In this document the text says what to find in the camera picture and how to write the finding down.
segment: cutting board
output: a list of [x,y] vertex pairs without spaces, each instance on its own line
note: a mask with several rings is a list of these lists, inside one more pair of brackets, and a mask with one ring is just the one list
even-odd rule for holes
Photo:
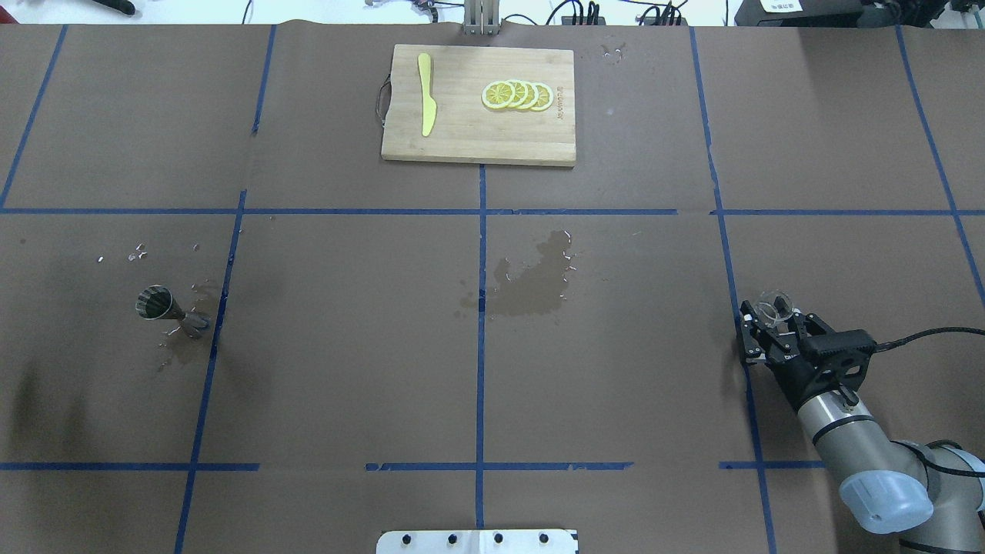
[[[437,118],[427,137],[421,134],[422,52],[431,56],[431,96],[437,102]],[[507,79],[552,87],[554,104],[541,112],[485,107],[486,85]],[[397,44],[390,80],[384,160],[574,166],[571,50]]]

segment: lemon slice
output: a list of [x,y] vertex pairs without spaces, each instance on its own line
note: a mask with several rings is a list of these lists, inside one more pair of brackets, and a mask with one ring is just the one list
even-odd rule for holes
[[531,111],[544,111],[554,103],[554,89],[544,83],[531,83],[537,90],[537,101],[530,106]]
[[518,107],[521,104],[525,104],[527,99],[530,98],[530,89],[524,85],[526,81],[520,81],[518,79],[510,79],[509,83],[513,85],[513,90],[516,91],[513,94],[513,102],[509,103],[510,107]]
[[516,89],[509,81],[493,81],[483,89],[483,105],[489,109],[503,109],[513,102]]
[[540,99],[541,92],[540,92],[540,90],[537,87],[534,86],[533,83],[530,83],[528,81],[524,81],[523,82],[523,86],[526,87],[530,91],[530,96],[527,97],[527,102],[525,102],[525,103],[517,106],[516,108],[517,109],[530,109],[531,107],[537,105],[537,100]]

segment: sticker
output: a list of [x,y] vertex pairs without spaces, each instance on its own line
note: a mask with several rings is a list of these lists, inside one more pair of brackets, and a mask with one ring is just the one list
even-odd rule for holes
[[759,0],[762,9],[767,14],[790,14],[793,12],[803,12],[800,0]]

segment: black band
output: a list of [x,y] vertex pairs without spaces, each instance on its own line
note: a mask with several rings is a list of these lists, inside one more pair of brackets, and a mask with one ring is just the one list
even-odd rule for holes
[[835,429],[841,427],[842,425],[848,425],[849,423],[854,423],[856,421],[876,421],[876,418],[869,415],[857,415],[857,416],[848,416],[844,419],[839,419],[838,421],[832,421],[831,423],[828,423],[824,427],[821,427],[820,431],[814,433],[814,437],[811,439],[811,443],[814,446],[817,446],[818,441],[820,441],[821,437],[827,434],[828,431],[834,431]]
[[903,539],[899,539],[899,546],[929,554],[982,554],[981,550],[954,550],[952,548],[941,548],[940,546],[928,546]]

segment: knife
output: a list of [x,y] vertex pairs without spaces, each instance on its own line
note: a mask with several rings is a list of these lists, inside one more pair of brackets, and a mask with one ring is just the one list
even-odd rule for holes
[[421,98],[424,100],[421,111],[421,134],[428,136],[434,128],[437,117],[437,102],[430,95],[430,54],[418,54],[418,69],[421,71]]

